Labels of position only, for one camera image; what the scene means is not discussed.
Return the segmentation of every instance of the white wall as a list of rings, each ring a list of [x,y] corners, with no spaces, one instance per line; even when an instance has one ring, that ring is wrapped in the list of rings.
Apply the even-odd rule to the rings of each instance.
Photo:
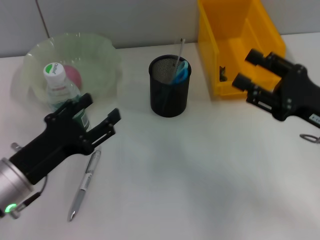
[[[35,0],[0,0],[0,57],[21,56],[46,38]]]
[[[261,0],[281,34],[320,32],[320,0]]]
[[[38,0],[49,34],[96,32],[118,48],[197,41],[197,0]],[[281,34],[320,32],[320,0],[261,0]],[[0,0],[0,57],[46,38],[35,0]]]
[[[197,39],[197,0],[40,0],[39,4],[52,36],[101,33],[118,48]]]

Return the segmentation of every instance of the white table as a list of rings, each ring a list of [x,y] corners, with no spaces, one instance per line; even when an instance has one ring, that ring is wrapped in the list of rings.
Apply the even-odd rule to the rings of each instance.
[[[291,60],[320,85],[320,33],[283,36]],[[238,101],[210,101],[197,45],[188,105],[175,118],[152,112],[150,62],[177,46],[120,49],[123,80],[117,97],[98,102],[93,125],[115,107],[122,120],[102,145],[102,157],[81,210],[67,215],[88,157],[75,155],[49,174],[42,197],[18,220],[0,221],[1,240],[318,240],[320,136],[297,117],[279,122]],[[0,59],[0,152],[27,144],[44,128],[47,110],[21,102],[16,82],[22,57]],[[35,188],[39,189],[42,181]]]

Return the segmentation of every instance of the bottle label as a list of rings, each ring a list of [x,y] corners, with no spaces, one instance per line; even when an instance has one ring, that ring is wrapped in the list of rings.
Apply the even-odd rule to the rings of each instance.
[[[74,102],[78,102],[79,101],[80,96],[76,96],[73,99],[71,99]],[[56,104],[53,104],[53,108],[56,111],[58,108],[60,108],[62,105],[64,104],[64,102],[59,102]],[[74,115],[73,119],[78,122],[83,128],[84,130],[88,130],[90,122],[89,122],[89,118],[86,115],[86,111],[83,109],[80,112],[78,112],[76,115]]]

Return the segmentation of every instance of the green led light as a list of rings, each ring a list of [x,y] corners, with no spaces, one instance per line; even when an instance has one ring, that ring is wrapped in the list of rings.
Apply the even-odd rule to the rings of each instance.
[[[11,209],[15,208],[17,206],[17,204],[13,203],[10,204],[9,206],[6,207],[6,209],[4,210],[5,213],[10,213]]]

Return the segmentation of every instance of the cable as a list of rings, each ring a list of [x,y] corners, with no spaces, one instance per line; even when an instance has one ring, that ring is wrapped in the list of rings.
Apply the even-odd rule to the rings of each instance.
[[[28,207],[30,204],[32,204],[37,198],[41,196],[41,194],[44,192],[48,182],[48,175],[44,177],[44,183],[40,191],[33,194],[31,197],[24,200],[19,206],[16,208],[18,212],[21,212],[23,209]]]
[[[45,22],[45,19],[44,19],[44,16],[41,12],[41,9],[40,9],[40,6],[39,6],[39,3],[38,3],[38,0],[35,0],[35,4],[36,4],[36,7],[38,8],[38,12],[40,14],[40,18],[41,18],[41,21],[42,21],[42,24],[43,24],[43,27],[44,27],[44,30],[45,30],[45,33],[46,33],[46,36],[48,37],[48,39],[50,38],[50,35],[49,35],[49,32],[48,32],[48,28],[47,28],[47,25],[46,25],[46,22]]]
[[[47,182],[48,182],[48,175],[44,177],[44,183],[43,183],[43,186],[40,190],[40,194],[42,194],[47,186]]]

